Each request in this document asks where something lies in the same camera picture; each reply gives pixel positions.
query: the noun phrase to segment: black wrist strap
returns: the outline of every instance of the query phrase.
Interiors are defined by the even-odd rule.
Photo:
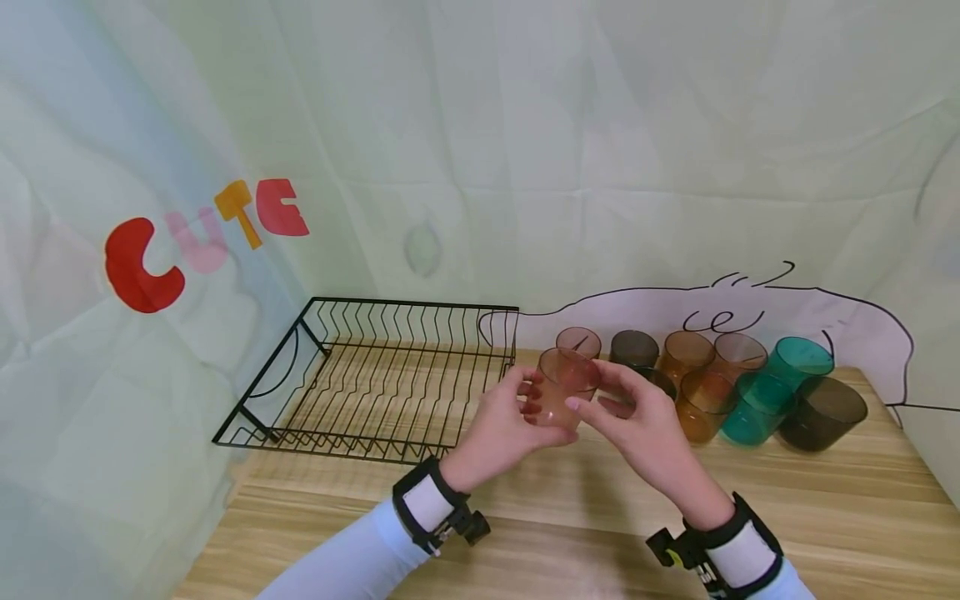
[[[733,493],[733,517],[716,529],[700,531],[690,526],[684,519],[684,532],[676,539],[666,529],[661,529],[647,540],[647,545],[664,566],[681,565],[696,571],[711,598],[747,598],[751,594],[766,588],[783,565],[783,550],[773,532],[750,508],[740,494]],[[756,581],[742,588],[730,588],[723,580],[716,566],[707,555],[708,550],[729,543],[748,523],[753,523],[756,532],[770,547],[776,558],[770,568]]]
[[[766,524],[756,515],[754,509],[750,508],[747,501],[737,492],[733,493],[733,517],[723,525],[710,531],[700,531],[690,526],[690,524],[686,522],[686,519],[684,519],[684,527],[693,534],[700,547],[705,550],[712,550],[732,540],[747,526],[747,523],[750,522],[754,524],[756,532],[759,533],[763,541],[770,546],[774,554],[783,556],[780,542],[774,536],[773,532],[767,528]]]
[[[433,531],[423,529],[404,501],[404,495],[427,477],[433,480],[446,503],[453,507],[453,512]],[[439,556],[440,546],[449,538],[451,532],[463,536],[471,546],[490,532],[490,524],[484,516],[478,511],[470,512],[467,506],[469,498],[469,494],[456,492],[450,488],[440,473],[440,461],[435,456],[424,460],[394,484],[394,510],[400,522],[410,533],[414,544],[427,554],[435,556]]]

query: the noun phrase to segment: hand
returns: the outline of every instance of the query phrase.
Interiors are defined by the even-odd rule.
[[[610,440],[636,474],[677,505],[695,528],[707,531],[729,521],[733,502],[694,456],[673,401],[628,367],[594,362],[600,389],[628,398],[635,409],[604,397],[597,403],[571,397],[566,405]]]
[[[527,422],[539,406],[519,402],[534,396],[542,375],[535,369],[513,367],[496,387],[480,396],[480,406],[467,434],[440,462],[446,483],[470,493],[480,484],[515,467],[540,448],[572,444],[577,434],[562,427],[539,427]]]

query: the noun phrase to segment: wrist strap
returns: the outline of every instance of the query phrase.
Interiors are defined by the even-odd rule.
[[[766,524],[738,493],[733,517],[710,531],[685,530],[675,540],[666,529],[647,540],[664,566],[696,571],[710,597],[747,598],[767,587],[783,565],[783,551]]]
[[[393,503],[413,542],[427,554],[440,556],[440,546],[452,532],[473,546],[490,532],[479,512],[467,506],[469,494],[454,491],[440,473],[440,461],[431,456],[394,485]]]

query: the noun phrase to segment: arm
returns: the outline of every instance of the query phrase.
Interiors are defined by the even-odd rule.
[[[755,600],[813,598],[793,565],[770,548],[753,522],[734,517],[732,499],[693,454],[670,398],[627,367],[596,363],[604,391],[631,398],[634,407],[608,398],[591,403],[572,397],[567,405],[669,498],[691,528],[703,532],[707,554],[727,584]]]
[[[480,398],[463,440],[440,463],[451,489],[470,493],[531,452],[576,440],[576,434],[565,429],[526,422],[525,416],[539,406],[517,402],[516,397],[535,397],[538,392],[531,383],[537,377],[532,369],[514,367]],[[426,531],[453,511],[431,480],[423,480],[404,497]],[[382,600],[428,558],[413,543],[393,502],[386,500],[284,571],[257,600]]]

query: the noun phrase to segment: letter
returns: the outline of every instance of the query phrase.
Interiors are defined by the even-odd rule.
[[[172,267],[161,276],[143,268],[143,255],[154,237],[154,224],[136,217],[118,225],[107,237],[107,279],[117,296],[135,311],[151,314],[163,310],[183,293],[183,271]]]
[[[308,235],[310,229],[300,209],[284,204],[284,198],[296,198],[290,180],[263,180],[256,185],[256,214],[260,225],[274,235]]]
[[[200,221],[204,224],[204,231],[208,241],[201,243],[186,223],[186,218],[179,211],[170,212],[164,217],[170,235],[177,240],[180,252],[186,258],[187,264],[197,273],[213,273],[224,265],[227,260],[227,243],[224,242],[224,233],[220,229],[220,221],[213,212],[213,208],[205,206],[200,209]]]
[[[250,197],[250,188],[243,180],[228,184],[224,191],[217,194],[214,199],[214,203],[220,210],[220,216],[224,218],[224,221],[234,218],[240,220],[240,227],[243,228],[244,235],[247,236],[247,243],[250,244],[251,250],[256,250],[260,248],[263,242],[260,241],[260,236],[257,235],[256,229],[253,228],[253,223],[251,223],[250,217],[247,216],[247,211],[244,209],[244,206],[251,202],[253,202],[253,199]]]

